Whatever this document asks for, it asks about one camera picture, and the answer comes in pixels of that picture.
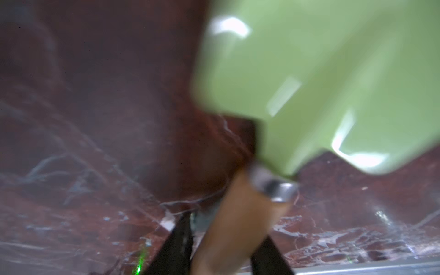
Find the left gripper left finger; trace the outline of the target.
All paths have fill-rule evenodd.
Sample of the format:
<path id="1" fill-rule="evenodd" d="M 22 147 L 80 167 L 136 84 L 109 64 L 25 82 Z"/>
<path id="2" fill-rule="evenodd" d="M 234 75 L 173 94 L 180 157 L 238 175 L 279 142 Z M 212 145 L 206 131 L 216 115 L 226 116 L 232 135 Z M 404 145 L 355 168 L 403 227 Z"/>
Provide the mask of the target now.
<path id="1" fill-rule="evenodd" d="M 185 213 L 143 274 L 189 275 L 193 243 L 191 214 Z"/>

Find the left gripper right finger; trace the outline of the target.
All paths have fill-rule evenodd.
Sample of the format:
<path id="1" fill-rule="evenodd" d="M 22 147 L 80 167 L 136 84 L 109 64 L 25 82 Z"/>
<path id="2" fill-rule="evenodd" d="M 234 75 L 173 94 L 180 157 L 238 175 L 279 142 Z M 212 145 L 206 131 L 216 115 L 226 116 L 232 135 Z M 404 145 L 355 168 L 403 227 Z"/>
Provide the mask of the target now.
<path id="1" fill-rule="evenodd" d="M 294 275 L 272 239 L 268 236 L 252 254 L 253 275 Z"/>

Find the green shovel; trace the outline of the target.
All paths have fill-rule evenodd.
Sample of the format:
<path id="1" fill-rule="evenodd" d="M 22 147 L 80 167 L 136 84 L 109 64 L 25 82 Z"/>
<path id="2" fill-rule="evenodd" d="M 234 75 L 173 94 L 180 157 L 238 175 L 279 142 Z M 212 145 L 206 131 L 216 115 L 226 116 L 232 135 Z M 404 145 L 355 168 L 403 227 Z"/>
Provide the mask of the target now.
<path id="1" fill-rule="evenodd" d="M 192 86 L 204 110 L 256 125 L 256 155 L 191 263 L 232 275 L 320 153 L 380 175 L 439 144 L 440 3 L 210 1 Z"/>

